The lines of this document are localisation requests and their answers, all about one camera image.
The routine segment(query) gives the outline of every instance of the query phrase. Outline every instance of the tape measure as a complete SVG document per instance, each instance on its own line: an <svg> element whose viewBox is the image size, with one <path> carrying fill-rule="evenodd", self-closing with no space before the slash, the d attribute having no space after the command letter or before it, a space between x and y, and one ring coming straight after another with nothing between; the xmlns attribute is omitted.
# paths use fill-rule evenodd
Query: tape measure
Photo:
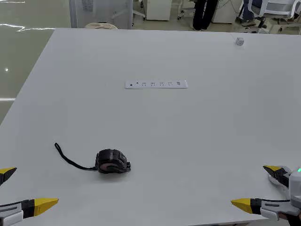
<svg viewBox="0 0 301 226"><path fill-rule="evenodd" d="M115 149L105 149L97 153L95 166L91 168L83 167L68 159L62 152L61 147L58 143L55 143L55 148L61 155L61 157L76 168L81 170L97 171L100 173L125 173L131 170L131 163L127 161L125 155Z"/></svg>

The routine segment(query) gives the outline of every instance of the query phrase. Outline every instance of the power strip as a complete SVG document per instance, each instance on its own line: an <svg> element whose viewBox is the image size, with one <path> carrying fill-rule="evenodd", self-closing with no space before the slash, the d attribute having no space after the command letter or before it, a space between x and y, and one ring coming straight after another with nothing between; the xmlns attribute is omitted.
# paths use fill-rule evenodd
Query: power strip
<svg viewBox="0 0 301 226"><path fill-rule="evenodd" d="M153 81L153 80L135 80L126 81L126 89L186 89L188 84L186 80L174 81Z"/></svg>

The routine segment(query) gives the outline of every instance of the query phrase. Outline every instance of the person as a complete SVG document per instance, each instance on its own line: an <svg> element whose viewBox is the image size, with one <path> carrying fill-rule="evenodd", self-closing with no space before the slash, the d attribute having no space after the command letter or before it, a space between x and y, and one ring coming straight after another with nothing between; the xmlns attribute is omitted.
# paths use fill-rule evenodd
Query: person
<svg viewBox="0 0 301 226"><path fill-rule="evenodd" d="M262 0L253 0L252 5L261 8ZM248 9L249 0L244 0L244 12L243 12L243 21L241 25L243 27L254 26L256 25L254 19L254 13Z"/></svg>
<svg viewBox="0 0 301 226"><path fill-rule="evenodd" d="M198 0L192 26L197 31L205 31L211 23L218 0Z"/></svg>
<svg viewBox="0 0 301 226"><path fill-rule="evenodd" d="M248 4L249 4L249 0L244 0L243 21L241 23L241 25L243 27L256 25L256 22L255 22L255 19L254 19L254 13L249 11ZM261 8L262 0L253 0L252 5ZM296 5L296 10L295 10L294 17L292 18L292 20L295 20L299 17L300 11L301 11L301 4L298 2L297 5Z"/></svg>

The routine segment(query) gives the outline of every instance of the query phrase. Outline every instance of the desk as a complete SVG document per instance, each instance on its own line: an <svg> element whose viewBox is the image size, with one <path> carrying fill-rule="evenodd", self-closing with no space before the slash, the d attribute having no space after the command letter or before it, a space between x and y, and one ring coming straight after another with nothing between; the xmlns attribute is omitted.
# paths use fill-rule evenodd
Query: desk
<svg viewBox="0 0 301 226"><path fill-rule="evenodd" d="M18 167L1 203L60 198L22 226L263 219L230 200L281 199L262 165L300 165L300 44L286 35L57 29L0 125L0 166ZM124 89L135 79L186 79L189 88ZM54 142L84 166L119 149L132 171L79 170Z"/></svg>

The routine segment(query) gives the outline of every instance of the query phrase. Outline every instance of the black pants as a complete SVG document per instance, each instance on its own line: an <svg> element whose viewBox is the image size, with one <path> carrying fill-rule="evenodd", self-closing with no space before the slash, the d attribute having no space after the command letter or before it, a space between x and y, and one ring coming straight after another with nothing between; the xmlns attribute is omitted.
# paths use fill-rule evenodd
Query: black pants
<svg viewBox="0 0 301 226"><path fill-rule="evenodd" d="M201 29L207 29L211 19L214 15L218 0L198 0L195 9L196 12L193 17L193 27L197 31Z"/></svg>

